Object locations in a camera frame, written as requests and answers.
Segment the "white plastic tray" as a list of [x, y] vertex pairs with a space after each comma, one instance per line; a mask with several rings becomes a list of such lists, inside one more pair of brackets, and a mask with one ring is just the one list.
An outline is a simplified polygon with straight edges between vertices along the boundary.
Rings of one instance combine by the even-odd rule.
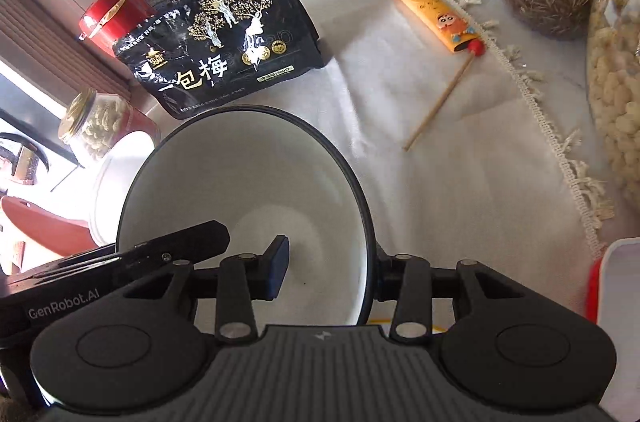
[[616, 420], [639, 420], [639, 239], [612, 243], [600, 268], [598, 325], [616, 350], [614, 376], [601, 406]]

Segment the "white bowl with black rim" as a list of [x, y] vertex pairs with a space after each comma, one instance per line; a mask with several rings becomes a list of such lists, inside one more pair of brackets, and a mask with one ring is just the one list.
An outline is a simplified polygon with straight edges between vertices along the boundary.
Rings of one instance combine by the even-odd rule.
[[120, 213], [116, 247], [215, 220], [228, 254], [290, 242], [278, 297], [256, 302], [267, 324], [353, 326], [372, 309], [375, 234], [354, 171], [306, 121], [265, 106], [202, 113], [170, 133], [143, 162]]

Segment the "peanut jar with gold lid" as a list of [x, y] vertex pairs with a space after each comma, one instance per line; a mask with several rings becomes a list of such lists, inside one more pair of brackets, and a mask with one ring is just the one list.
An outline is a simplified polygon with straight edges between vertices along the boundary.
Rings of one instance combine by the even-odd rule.
[[86, 89], [68, 106], [58, 127], [58, 138], [72, 149], [82, 168], [90, 168], [134, 132], [144, 132], [154, 144], [160, 140], [155, 122], [124, 97]]

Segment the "wooden stick with red tip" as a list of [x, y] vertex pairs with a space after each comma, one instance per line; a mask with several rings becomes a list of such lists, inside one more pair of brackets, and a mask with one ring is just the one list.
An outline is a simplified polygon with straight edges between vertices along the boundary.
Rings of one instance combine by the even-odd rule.
[[449, 96], [451, 95], [452, 92], [454, 92], [454, 89], [460, 83], [463, 76], [465, 75], [465, 72], [468, 71], [468, 69], [473, 64], [474, 60], [476, 60], [477, 57], [482, 57], [484, 55], [486, 51], [485, 43], [480, 39], [474, 39], [468, 44], [468, 48], [466, 50], [468, 51], [468, 55], [466, 55], [464, 63], [460, 66], [459, 70], [454, 75], [454, 78], [452, 78], [452, 80], [449, 82], [445, 91], [442, 92], [442, 95], [438, 97], [438, 100], [436, 101], [432, 109], [423, 118], [423, 120], [418, 125], [416, 130], [408, 138], [408, 141], [405, 142], [405, 145], [402, 146], [402, 149], [404, 149], [405, 151], [409, 151], [413, 147], [413, 145], [416, 144], [416, 142], [418, 142], [418, 139], [420, 138], [420, 136], [426, 131], [426, 129], [433, 122], [433, 120], [439, 113], [439, 110], [442, 109], [442, 106], [445, 105]]

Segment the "large glass jar of peanuts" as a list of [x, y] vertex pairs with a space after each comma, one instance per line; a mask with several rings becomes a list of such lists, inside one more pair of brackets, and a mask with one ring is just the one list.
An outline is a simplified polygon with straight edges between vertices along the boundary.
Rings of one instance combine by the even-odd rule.
[[639, 206], [639, 0], [593, 0], [588, 102], [617, 187]]

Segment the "white fringed table cloth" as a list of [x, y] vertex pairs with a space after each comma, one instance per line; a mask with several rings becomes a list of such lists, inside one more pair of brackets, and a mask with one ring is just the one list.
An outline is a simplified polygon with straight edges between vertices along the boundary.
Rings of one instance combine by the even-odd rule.
[[477, 260], [575, 312], [608, 213], [585, 134], [548, 108], [549, 72], [521, 65], [528, 41], [478, 8], [488, 41], [409, 151], [402, 149], [463, 64], [399, 0], [303, 0], [329, 58], [250, 97], [306, 120], [366, 194], [376, 237], [445, 267]]

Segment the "red canister with gold band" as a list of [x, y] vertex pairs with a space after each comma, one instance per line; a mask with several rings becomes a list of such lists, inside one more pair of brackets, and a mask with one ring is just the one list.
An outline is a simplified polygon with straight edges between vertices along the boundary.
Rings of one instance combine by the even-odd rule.
[[95, 0], [78, 23], [79, 40], [115, 58], [114, 45], [154, 13], [145, 0]]

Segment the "orange chair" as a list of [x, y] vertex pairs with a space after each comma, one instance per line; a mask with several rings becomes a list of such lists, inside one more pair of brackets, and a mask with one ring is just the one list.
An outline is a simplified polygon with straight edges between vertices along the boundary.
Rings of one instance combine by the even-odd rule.
[[86, 222], [58, 216], [25, 199], [4, 196], [1, 211], [24, 237], [59, 257], [98, 247]]

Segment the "black plum snack bag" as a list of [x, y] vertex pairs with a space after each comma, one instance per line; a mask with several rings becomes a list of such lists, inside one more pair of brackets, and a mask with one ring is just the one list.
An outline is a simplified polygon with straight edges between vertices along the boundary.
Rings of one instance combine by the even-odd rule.
[[177, 120], [324, 65], [300, 0], [175, 0], [113, 51]]

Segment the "orange cartoon chopstick sleeve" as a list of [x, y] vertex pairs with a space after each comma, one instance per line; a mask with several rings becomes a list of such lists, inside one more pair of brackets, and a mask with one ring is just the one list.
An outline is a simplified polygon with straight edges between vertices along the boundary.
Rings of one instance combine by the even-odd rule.
[[445, 0], [399, 0], [450, 52], [466, 50], [480, 36]]

